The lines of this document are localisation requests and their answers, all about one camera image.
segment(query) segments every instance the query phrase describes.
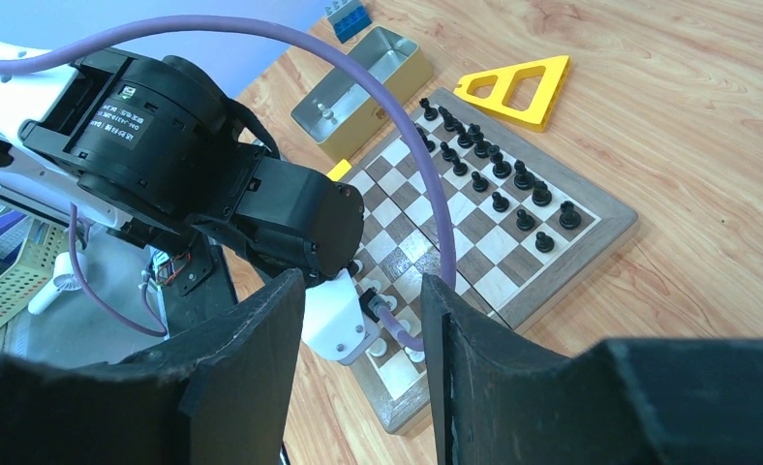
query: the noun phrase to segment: plastic basket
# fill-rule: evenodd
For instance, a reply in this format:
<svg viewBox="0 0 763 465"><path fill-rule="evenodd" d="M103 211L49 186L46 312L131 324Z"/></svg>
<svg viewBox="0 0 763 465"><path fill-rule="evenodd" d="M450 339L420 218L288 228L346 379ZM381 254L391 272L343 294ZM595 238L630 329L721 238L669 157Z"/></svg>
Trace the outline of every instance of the plastic basket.
<svg viewBox="0 0 763 465"><path fill-rule="evenodd" d="M51 278L56 256L67 250L62 228L33 220L16 262L0 275L0 327L28 305Z"/></svg>

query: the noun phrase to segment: chess square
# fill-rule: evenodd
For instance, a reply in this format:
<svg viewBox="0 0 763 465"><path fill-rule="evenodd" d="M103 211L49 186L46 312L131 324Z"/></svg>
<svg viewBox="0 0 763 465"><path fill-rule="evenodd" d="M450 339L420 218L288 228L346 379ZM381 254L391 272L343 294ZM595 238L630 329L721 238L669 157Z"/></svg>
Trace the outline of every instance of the chess square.
<svg viewBox="0 0 763 465"><path fill-rule="evenodd" d="M380 158L386 160L392 167L398 165L399 162L401 162L402 159L408 155L410 155L410 149L407 147L403 140L396 139L393 141L393 143L387 146L384 152L381 153Z"/></svg>
<svg viewBox="0 0 763 465"><path fill-rule="evenodd" d="M544 232L545 234L549 235L553 238L553 241L555 242L555 246L553 247L553 250L547 252L546 254L539 252L538 249L535 248L535 235L538 233ZM550 225L544 223L541 226L539 226L533 234L528 236L526 239L524 239L521 242L521 245L524 246L525 249L527 249L531 254L533 254L534 257L536 257L540 262L543 264L546 264L547 262L553 260L556 258L557 255L559 255L566 245L569 242L561 237L560 234L556 232L556 230L550 228Z"/></svg>
<svg viewBox="0 0 763 465"><path fill-rule="evenodd" d="M408 182L413 186L417 193L424 194L427 192L427 187L424 185L424 179L422 179L421 173L417 172L416 174L410 176Z"/></svg>
<svg viewBox="0 0 763 465"><path fill-rule="evenodd" d="M380 264L392 251L396 250L396 243L387 231L381 231L379 235L368 242L365 249L373 257L373 260Z"/></svg>
<svg viewBox="0 0 763 465"><path fill-rule="evenodd" d="M405 209L412 205L421 194L415 190L415 188L409 182L405 182L402 187L398 188L390 198L399 205L399 208Z"/></svg>
<svg viewBox="0 0 763 465"><path fill-rule="evenodd" d="M390 234L390 237L392 237L397 244L401 244L403 240L405 240L410 234L412 234L413 231L415 231L415 225L406 215L399 215L395 220L387 225L384 230Z"/></svg>
<svg viewBox="0 0 763 465"><path fill-rule="evenodd" d="M393 351L397 346L398 343L395 346L388 346L387 350ZM379 367L379 376L384 387L390 392L390 397L397 400L418 381L420 375L412 366L412 362L410 362L405 351L400 350Z"/></svg>
<svg viewBox="0 0 763 465"><path fill-rule="evenodd" d="M396 319L399 321L406 321L410 324L410 336L416 337L421 334L421 320L415 315L415 312L407 306L396 315Z"/></svg>
<svg viewBox="0 0 763 465"><path fill-rule="evenodd" d="M464 193L465 196L467 196L468 199L473 201L476 205L481 204L482 202L486 201L487 199L490 199L490 196L493 195L493 185L492 183L484 192L476 192L473 188L473 179L471 178L470 182L468 182L462 189L461 192Z"/></svg>
<svg viewBox="0 0 763 465"><path fill-rule="evenodd" d="M408 260L416 263L433 244L419 231L413 231L407 238L399 243L399 248L407 256Z"/></svg>
<svg viewBox="0 0 763 465"><path fill-rule="evenodd" d="M369 213L387 199L387 194L384 193L381 187L374 185L366 193L362 194L362 198L364 199L364 210Z"/></svg>
<svg viewBox="0 0 763 465"><path fill-rule="evenodd" d="M376 182L379 182L379 179L382 179L385 174L388 174L390 170L393 169L393 166L390 165L390 162L387 161L386 158L380 156L377 158L373 163L368 166L365 171L367 171L367 174Z"/></svg>
<svg viewBox="0 0 763 465"><path fill-rule="evenodd" d="M415 266L411 266L393 282L393 287L402 295L404 303L410 304L421 294L421 273Z"/></svg>
<svg viewBox="0 0 763 465"><path fill-rule="evenodd" d="M447 207L450 209L450 219L453 225L460 224L475 211L475 203L460 192L447 201Z"/></svg>
<svg viewBox="0 0 763 465"><path fill-rule="evenodd" d="M495 227L496 222L478 208L458 225L459 231L472 243L481 240L481 237L487 235Z"/></svg>
<svg viewBox="0 0 763 465"><path fill-rule="evenodd" d="M379 220L373 216L368 216L364 220L364 231L361 234L361 242L363 244L370 243L379 233L382 232L382 225L379 224Z"/></svg>
<svg viewBox="0 0 763 465"><path fill-rule="evenodd" d="M499 269L517 286L538 273L544 264L524 247L516 247L502 260Z"/></svg>
<svg viewBox="0 0 763 465"><path fill-rule="evenodd" d="M418 261L415 263L415 269L421 274L439 274L439 267L442 260L442 255L439 253L439 249L431 247Z"/></svg>
<svg viewBox="0 0 763 465"><path fill-rule="evenodd" d="M553 195L552 201L546 206L538 206L535 203L533 203L532 199L527 199L524 202L525 209L527 211L531 211L533 215L541 219L542 221L547 221L556 214L556 212L559 211L561 208L562 202L569 199L565 193L563 193L559 188L556 186L550 184L547 182L547 188L550 190L550 194Z"/></svg>
<svg viewBox="0 0 763 465"><path fill-rule="evenodd" d="M501 310L504 304L518 292L518 285L510 281L509 277L497 267L488 271L473 287L496 311Z"/></svg>
<svg viewBox="0 0 763 465"><path fill-rule="evenodd" d="M415 164L414 157L405 157L398 165L396 165L396 170L407 179L410 179L411 176L418 172L418 166Z"/></svg>
<svg viewBox="0 0 763 465"><path fill-rule="evenodd" d="M436 226L436 218L431 215L430 218L421 225L421 231L427 236L430 242L433 242L438 247L439 228Z"/></svg>
<svg viewBox="0 0 763 465"><path fill-rule="evenodd" d="M360 170L356 175L348 182L351 186L355 187L358 192L363 196L367 191L373 187L376 182L370 178L365 170Z"/></svg>
<svg viewBox="0 0 763 465"><path fill-rule="evenodd" d="M464 157L464 161L470 165L471 170L476 170L478 172L481 172L482 175L484 174L483 173L484 169L490 166L490 159L487 157L478 158L477 156L475 156L475 149L472 149L470 152L468 152L467 156Z"/></svg>
<svg viewBox="0 0 763 465"><path fill-rule="evenodd" d="M580 206L575 205L575 211L581 215L581 225L579 225L578 228L574 230L565 230L564 227L561 226L561 223L559 223L559 220L561 219L560 208L558 211L556 211L555 214L553 214L553 216L550 217L549 220L547 220L547 224L550 225L552 229L556 230L556 233L559 233L568 242L571 242L573 239L575 239L578 234L582 233L590 224L593 223L593 221L595 221L593 215L584 211L584 209Z"/></svg>
<svg viewBox="0 0 763 465"><path fill-rule="evenodd" d="M396 206L396 203L392 199L387 198L371 212L371 216L379 220L382 228L386 228L401 212L402 210Z"/></svg>
<svg viewBox="0 0 763 465"><path fill-rule="evenodd" d="M421 196L405 209L405 213L416 226L421 226L428 218L433 216L433 208L430 206L430 201L426 197Z"/></svg>
<svg viewBox="0 0 763 465"><path fill-rule="evenodd" d="M518 226L516 225L516 220L518 220L518 216L517 216L517 213L518 213L518 210L519 210L519 209L524 209L524 205L523 205L523 204L522 204L522 205L519 205L519 207L518 207L518 208L516 208L515 210L513 210L513 212L512 212L512 214L511 214L511 215L509 215L509 216L505 217L505 218L504 218L504 219L503 219L503 220L502 220L502 221L499 223L499 226L501 226L503 230L507 231L507 233L508 233L508 234L510 234L510 235L512 236L512 238L513 238L513 239L515 239L515 240L517 240L517 241L521 242L521 241L523 241L524 239L526 239L528 235L532 234L532 233L535 231L535 229L536 229L536 228L538 228L539 226L541 226L541 224L542 224L543 222L542 222L541 220L539 220L538 218L536 218L536 217L535 217L535 215L533 215L533 213L532 213L531 211L527 211L526 209L524 209L524 211L525 211L525 212L526 212L528 215L530 215L531 217L533 217L533 218L535 219L535 225L534 225L534 226L533 226L533 228L532 228L531 230L529 230L529 231L521 231L521 230L519 230L519 229L518 229Z"/></svg>
<svg viewBox="0 0 763 465"><path fill-rule="evenodd" d="M458 188L450 184L450 181L447 180L447 178L445 177L440 177L439 181L442 184L442 190L444 191L444 199L449 201L453 196L456 195L456 193L458 192Z"/></svg>
<svg viewBox="0 0 763 465"><path fill-rule="evenodd" d="M513 212L518 208L518 201L515 198L513 198L510 194L508 194L507 191L504 189L499 189L498 191L493 191L493 192L498 192L499 194L502 195L502 197L507 199L507 201L509 202L509 207L507 208L507 210L500 212L500 211L496 211L496 209L493 208L492 193L490 194L491 197L489 199L487 199L486 201L483 201L482 203L478 205L478 209L483 211L487 216L493 219L493 222L498 224L501 221L503 221L504 218L510 216L511 214L514 214Z"/></svg>
<svg viewBox="0 0 763 465"><path fill-rule="evenodd" d="M492 268L490 259L475 247L458 261L459 272L471 283L477 283Z"/></svg>
<svg viewBox="0 0 763 465"><path fill-rule="evenodd" d="M371 269L376 267L376 261L373 260L373 257L370 256L370 253L367 252L367 249L365 248L359 249L359 251L356 252L355 259L360 261L362 264L361 271L353 276L353 279L358 282L367 276L367 273L369 273Z"/></svg>
<svg viewBox="0 0 763 465"><path fill-rule="evenodd" d="M518 241L501 226L493 228L475 244L475 247L494 264L499 264L516 246Z"/></svg>
<svg viewBox="0 0 763 465"><path fill-rule="evenodd" d="M388 195L392 195L398 188L402 187L402 184L405 182L407 182L407 178L398 170L392 168L379 180L379 187L381 187Z"/></svg>
<svg viewBox="0 0 763 465"><path fill-rule="evenodd" d="M425 131L428 133L432 133L436 130L439 126L441 126L444 123L441 116L436 116L436 119L433 121L427 121L427 119L424 118L424 113L421 113L421 116L418 117L418 119L415 120L415 124L421 126L424 128Z"/></svg>
<svg viewBox="0 0 763 465"><path fill-rule="evenodd" d="M465 293L461 294L461 298L469 303L472 308L478 310L484 315L487 315L493 311L493 308L490 306L490 304L487 303L487 301L484 300L484 297L482 297L475 289L470 288Z"/></svg>
<svg viewBox="0 0 763 465"><path fill-rule="evenodd" d="M471 285L469 282L467 282L466 279L464 279L464 276L461 275L458 271L456 271L456 294L458 295L464 295L465 292L467 292L470 289Z"/></svg>
<svg viewBox="0 0 763 465"><path fill-rule="evenodd" d="M450 184L455 186L456 190L461 190L462 187L465 186L468 182L471 182L470 178L470 167L468 167L467 172L464 173L464 175L457 176L455 173L453 173L453 166L450 164L450 168L444 172L442 175L442 178L446 179Z"/></svg>
<svg viewBox="0 0 763 465"><path fill-rule="evenodd" d="M381 271L384 272L384 275L387 276L391 282L399 279L399 277L405 274L405 271L410 269L411 266L412 262L407 258L401 248L396 248L394 251L390 252L390 255L385 257L384 260L379 263L379 268L381 268Z"/></svg>

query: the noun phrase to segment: black pawn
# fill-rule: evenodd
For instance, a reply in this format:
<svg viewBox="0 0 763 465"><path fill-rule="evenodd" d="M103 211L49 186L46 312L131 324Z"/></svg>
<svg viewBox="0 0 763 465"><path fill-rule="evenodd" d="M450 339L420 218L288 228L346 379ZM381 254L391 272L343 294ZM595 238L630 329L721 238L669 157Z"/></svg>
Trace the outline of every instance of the black pawn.
<svg viewBox="0 0 763 465"><path fill-rule="evenodd" d="M477 124L471 124L470 128L468 129L468 133L470 134L470 139L473 140L473 142L484 140L484 133L481 132L481 127Z"/></svg>
<svg viewBox="0 0 763 465"><path fill-rule="evenodd" d="M459 160L458 156L453 157L453 174L463 176L467 174L467 164Z"/></svg>
<svg viewBox="0 0 763 465"><path fill-rule="evenodd" d="M581 226L581 215L575 211L575 205L571 201L562 203L562 214L559 217L559 224L565 230L574 230Z"/></svg>
<svg viewBox="0 0 763 465"><path fill-rule="evenodd" d="M522 191L532 189L533 186L535 186L535 175L527 171L527 167L524 166L524 162L521 160L516 160L513 167L515 168L515 177L513 178L512 182L515 184L515 187L521 189Z"/></svg>
<svg viewBox="0 0 763 465"><path fill-rule="evenodd" d="M420 127L416 126L415 129L418 131L418 134L421 136L421 139L424 141L424 145L427 147L428 152L432 152L433 150L436 150L436 143L432 140L427 139L427 135L424 134L424 130Z"/></svg>
<svg viewBox="0 0 763 465"><path fill-rule="evenodd" d="M519 208L518 211L515 212L515 216L517 217L515 226L517 226L519 230L529 231L535 227L535 218L528 215L527 211L523 208Z"/></svg>
<svg viewBox="0 0 763 465"><path fill-rule="evenodd" d="M547 188L544 181L536 181L533 187L533 203L538 206L547 206L553 200L553 193Z"/></svg>
<svg viewBox="0 0 763 465"><path fill-rule="evenodd" d="M421 99L418 104L424 109L424 119L427 121L433 121L439 117L439 112L435 108L430 107L429 100Z"/></svg>
<svg viewBox="0 0 763 465"><path fill-rule="evenodd" d="M453 157L456 156L456 150L450 147L447 142L442 142L440 147L442 148L442 158L444 158L446 162L452 162Z"/></svg>
<svg viewBox="0 0 763 465"><path fill-rule="evenodd" d="M450 110L444 107L439 107L439 114L442 116L442 119L444 120L444 130L452 133L455 129L456 124L456 118L453 117L452 114L450 114Z"/></svg>
<svg viewBox="0 0 763 465"><path fill-rule="evenodd" d="M541 252L542 254L546 254L547 252L553 250L553 247L556 246L556 241L553 240L552 237L549 235L539 231L538 234L535 235L535 248L538 249L538 252Z"/></svg>
<svg viewBox="0 0 763 465"><path fill-rule="evenodd" d="M478 171L473 171L473 174L471 174L471 176L473 177L474 191L484 192L487 190L488 187L490 187L490 181L481 177L481 174L479 174Z"/></svg>
<svg viewBox="0 0 763 465"><path fill-rule="evenodd" d="M488 148L490 148L490 142L488 142L487 140L479 140L478 142L475 143L475 150L473 151L473 153L478 158L487 158Z"/></svg>
<svg viewBox="0 0 763 465"><path fill-rule="evenodd" d="M490 156L490 161L493 162L493 175L498 179L504 179L510 175L512 167L504 160L504 155L501 150L498 150L497 145L491 145L489 151L492 151L494 147L496 151Z"/></svg>
<svg viewBox="0 0 763 465"><path fill-rule="evenodd" d="M498 192L493 193L493 209L502 213L509 208L509 200Z"/></svg>
<svg viewBox="0 0 763 465"><path fill-rule="evenodd" d="M464 123L462 123L459 120L456 120L455 125L456 133L459 135L458 144L461 148L470 148L473 146L473 141L470 139L470 136L467 134L467 130L464 129Z"/></svg>

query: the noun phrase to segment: wooden tabletop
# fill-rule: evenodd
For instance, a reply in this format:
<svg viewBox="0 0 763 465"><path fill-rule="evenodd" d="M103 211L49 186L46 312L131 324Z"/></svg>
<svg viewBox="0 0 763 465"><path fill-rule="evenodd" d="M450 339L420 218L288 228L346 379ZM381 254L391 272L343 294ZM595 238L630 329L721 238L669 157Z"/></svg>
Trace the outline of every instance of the wooden tabletop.
<svg viewBox="0 0 763 465"><path fill-rule="evenodd" d="M408 111L465 74L571 57L547 131L512 129L636 209L641 228L529 338L574 355L618 335L763 337L763 0L365 4L435 68ZM312 33L338 44L326 20ZM292 49L240 97L290 160L320 171L334 164L290 111L329 70ZM520 86L514 102L533 91ZM258 287L245 263L231 266L242 297ZM384 434L350 370L306 347L286 441L294 465L436 461L429 421Z"/></svg>

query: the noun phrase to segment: yellow object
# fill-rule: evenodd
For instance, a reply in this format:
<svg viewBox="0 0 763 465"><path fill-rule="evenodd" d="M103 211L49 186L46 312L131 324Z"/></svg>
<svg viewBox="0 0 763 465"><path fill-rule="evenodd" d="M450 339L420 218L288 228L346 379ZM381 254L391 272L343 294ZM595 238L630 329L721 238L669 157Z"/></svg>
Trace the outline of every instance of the yellow object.
<svg viewBox="0 0 763 465"><path fill-rule="evenodd" d="M466 75L459 79L454 93L460 99L485 113L515 123L531 131L541 132L547 125L553 106L569 71L569 56L561 55L543 60L507 66L496 70ZM530 106L525 110L508 107L510 97L521 79L541 76ZM492 85L493 92L485 98L476 97L476 89Z"/></svg>
<svg viewBox="0 0 763 465"><path fill-rule="evenodd" d="M345 174L351 170L351 168L352 167L350 162L347 160L342 160L341 162L337 163L335 167L333 167L333 170L330 170L330 172L327 174L327 177L329 177L331 181L338 181L339 179L343 178Z"/></svg>

